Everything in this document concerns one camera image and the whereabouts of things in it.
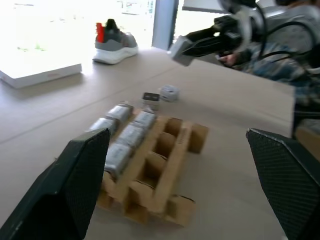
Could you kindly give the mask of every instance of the cardboard tray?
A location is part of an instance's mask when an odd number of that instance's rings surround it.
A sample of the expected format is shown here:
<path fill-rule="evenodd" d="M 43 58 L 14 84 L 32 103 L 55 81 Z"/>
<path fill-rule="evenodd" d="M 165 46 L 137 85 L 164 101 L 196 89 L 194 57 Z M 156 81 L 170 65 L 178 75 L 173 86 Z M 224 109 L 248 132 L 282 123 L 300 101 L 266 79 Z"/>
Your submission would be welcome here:
<path fill-rule="evenodd" d="M 139 112 L 135 111 L 111 142 Z M 186 226 L 195 202 L 175 195 L 175 187 L 187 151 L 200 153 L 208 131 L 196 123 L 158 116 L 119 179 L 115 181 L 104 172 L 97 205 L 109 210 L 113 202 L 118 202 L 125 217 L 141 224 L 154 215 Z"/>

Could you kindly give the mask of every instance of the wooden table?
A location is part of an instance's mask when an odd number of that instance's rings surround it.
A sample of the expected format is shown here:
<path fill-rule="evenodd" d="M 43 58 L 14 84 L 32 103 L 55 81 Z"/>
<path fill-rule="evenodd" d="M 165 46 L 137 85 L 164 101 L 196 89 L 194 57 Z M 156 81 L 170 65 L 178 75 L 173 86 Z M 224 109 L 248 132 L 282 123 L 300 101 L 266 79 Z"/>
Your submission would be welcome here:
<path fill-rule="evenodd" d="M 160 113 L 210 128 L 201 155 L 187 155 L 178 193 L 196 201 L 189 227 L 153 220 L 142 226 L 96 208 L 88 240 L 277 240 L 283 235 L 261 189 L 247 128 L 290 135 L 293 89 L 203 61 L 190 67 L 151 48 L 114 66 L 21 90 L 0 85 L 0 224 L 67 142 L 120 101 L 141 106 L 143 92 L 171 84 L 180 100 Z"/>

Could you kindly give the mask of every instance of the lithium battery cell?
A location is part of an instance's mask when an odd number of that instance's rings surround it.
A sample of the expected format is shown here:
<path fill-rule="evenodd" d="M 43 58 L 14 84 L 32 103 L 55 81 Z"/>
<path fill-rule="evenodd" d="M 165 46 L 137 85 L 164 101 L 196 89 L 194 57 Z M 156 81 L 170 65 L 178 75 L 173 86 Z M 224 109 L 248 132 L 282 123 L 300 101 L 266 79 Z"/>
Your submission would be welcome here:
<path fill-rule="evenodd" d="M 134 123 L 141 124 L 146 130 L 155 123 L 157 116 L 151 110 L 141 111 L 133 120 Z"/>
<path fill-rule="evenodd" d="M 133 106 L 121 103 L 108 111 L 105 116 L 107 118 L 117 119 L 120 121 L 120 124 L 123 124 L 132 115 L 133 109 Z"/>
<path fill-rule="evenodd" d="M 130 123 L 122 131 L 120 136 L 117 138 L 116 142 L 119 144 L 125 144 L 129 147 L 135 149 L 137 148 L 145 136 L 145 129 L 139 125 L 136 125 L 134 122 Z"/>
<path fill-rule="evenodd" d="M 106 118 L 99 118 L 89 129 L 87 132 L 97 130 L 97 129 L 104 129 L 107 128 L 110 131 L 110 135 L 116 133 L 118 124 L 115 119 L 106 119 Z"/>
<path fill-rule="evenodd" d="M 106 154 L 104 170 L 117 179 L 126 168 L 132 149 L 128 145 L 114 143 Z"/>

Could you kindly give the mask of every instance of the small box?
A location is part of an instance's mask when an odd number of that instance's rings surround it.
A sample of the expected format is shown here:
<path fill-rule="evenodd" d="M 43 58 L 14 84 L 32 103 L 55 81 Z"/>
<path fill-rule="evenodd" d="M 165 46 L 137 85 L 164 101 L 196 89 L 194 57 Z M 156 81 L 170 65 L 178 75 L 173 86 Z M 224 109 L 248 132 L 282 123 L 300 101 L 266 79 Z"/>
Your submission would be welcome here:
<path fill-rule="evenodd" d="M 152 110 L 158 110 L 160 105 L 160 95 L 157 93 L 145 92 L 142 97 L 143 107 L 150 106 Z"/>
<path fill-rule="evenodd" d="M 164 85 L 160 89 L 160 98 L 166 102 L 175 102 L 179 99 L 179 88 L 172 85 Z"/>

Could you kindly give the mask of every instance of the sneaker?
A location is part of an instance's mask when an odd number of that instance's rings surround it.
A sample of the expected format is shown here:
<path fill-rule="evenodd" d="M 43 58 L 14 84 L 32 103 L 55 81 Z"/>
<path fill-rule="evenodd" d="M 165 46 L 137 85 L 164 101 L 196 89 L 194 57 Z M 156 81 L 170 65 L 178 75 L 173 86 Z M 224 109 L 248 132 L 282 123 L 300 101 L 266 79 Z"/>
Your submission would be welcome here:
<path fill-rule="evenodd" d="M 138 53 L 138 45 L 134 36 L 120 31 L 115 20 L 108 19 L 105 27 L 97 23 L 96 30 L 93 61 L 117 64 Z"/>

